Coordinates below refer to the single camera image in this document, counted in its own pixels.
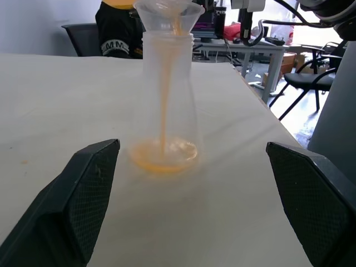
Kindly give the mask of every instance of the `floor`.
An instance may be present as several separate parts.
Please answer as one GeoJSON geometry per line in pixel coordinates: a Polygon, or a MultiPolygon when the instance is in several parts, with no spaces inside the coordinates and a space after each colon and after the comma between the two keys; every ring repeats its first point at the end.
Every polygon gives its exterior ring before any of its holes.
{"type": "MultiPolygon", "coordinates": [[[[251,71],[246,75],[248,82],[262,81],[263,74],[268,71],[268,64],[254,62],[251,71]]],[[[285,86],[285,81],[282,79],[277,86],[276,91],[279,92],[285,86]]],[[[262,96],[263,90],[253,87],[253,90],[262,96]]],[[[298,98],[302,93],[301,89],[295,89],[289,86],[285,90],[285,95],[281,96],[271,108],[271,111],[276,117],[279,117],[283,112],[298,98]]],[[[310,138],[313,135],[315,126],[317,125],[322,108],[327,100],[328,92],[325,94],[319,92],[320,110],[317,112],[315,92],[309,92],[289,114],[281,121],[284,127],[294,136],[294,138],[304,148],[308,147],[310,138]]],[[[268,105],[274,97],[268,99],[268,105]]]]}

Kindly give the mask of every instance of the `white wall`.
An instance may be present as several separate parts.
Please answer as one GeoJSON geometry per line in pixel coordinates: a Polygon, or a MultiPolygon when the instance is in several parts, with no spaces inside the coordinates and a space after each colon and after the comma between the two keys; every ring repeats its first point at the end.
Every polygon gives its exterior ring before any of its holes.
{"type": "Polygon", "coordinates": [[[100,0],[0,0],[0,52],[74,56],[64,24],[95,21],[100,0]]]}

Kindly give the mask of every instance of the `white funnel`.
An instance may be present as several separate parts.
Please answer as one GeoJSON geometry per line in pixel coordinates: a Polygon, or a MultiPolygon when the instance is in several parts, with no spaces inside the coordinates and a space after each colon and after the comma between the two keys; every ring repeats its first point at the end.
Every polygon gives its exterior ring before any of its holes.
{"type": "Polygon", "coordinates": [[[133,6],[147,31],[174,32],[175,35],[189,34],[204,13],[204,7],[187,0],[140,0],[133,6]]]}

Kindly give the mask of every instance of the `desk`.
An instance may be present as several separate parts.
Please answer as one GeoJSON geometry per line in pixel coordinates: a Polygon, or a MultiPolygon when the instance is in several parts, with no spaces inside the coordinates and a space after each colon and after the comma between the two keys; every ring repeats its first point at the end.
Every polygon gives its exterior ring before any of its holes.
{"type": "Polygon", "coordinates": [[[201,165],[155,176],[125,149],[142,61],[0,55],[0,62],[0,243],[77,150],[120,138],[89,266],[311,266],[265,153],[268,141],[298,144],[230,64],[192,64],[201,165]]]}
{"type": "MultiPolygon", "coordinates": [[[[198,50],[201,51],[223,51],[223,52],[228,52],[228,48],[222,39],[218,40],[211,40],[210,43],[203,43],[200,42],[200,39],[197,38],[194,40],[195,45],[203,45],[200,47],[198,50]]],[[[244,46],[242,43],[239,44],[234,44],[232,42],[229,42],[229,46],[232,52],[241,52],[245,53],[245,58],[244,58],[244,63],[243,63],[243,69],[241,72],[241,75],[243,77],[246,76],[247,72],[247,67],[249,65],[250,61],[250,55],[251,53],[269,53],[269,54],[274,54],[275,58],[273,60],[271,70],[270,70],[270,76],[267,80],[262,100],[267,103],[268,97],[270,92],[274,92],[276,90],[276,86],[278,83],[278,75],[280,68],[282,66],[282,61],[283,61],[283,55],[284,52],[287,48],[287,46],[275,46],[272,43],[266,42],[264,39],[260,41],[260,43],[257,46],[254,47],[247,47],[244,46]]]]}

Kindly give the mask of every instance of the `red object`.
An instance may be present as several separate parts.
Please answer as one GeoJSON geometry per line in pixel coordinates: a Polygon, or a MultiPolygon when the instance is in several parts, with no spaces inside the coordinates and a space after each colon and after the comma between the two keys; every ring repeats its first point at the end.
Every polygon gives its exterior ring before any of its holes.
{"type": "Polygon", "coordinates": [[[234,40],[234,38],[240,38],[241,24],[236,23],[230,26],[225,26],[224,28],[224,38],[229,41],[234,40]]]}

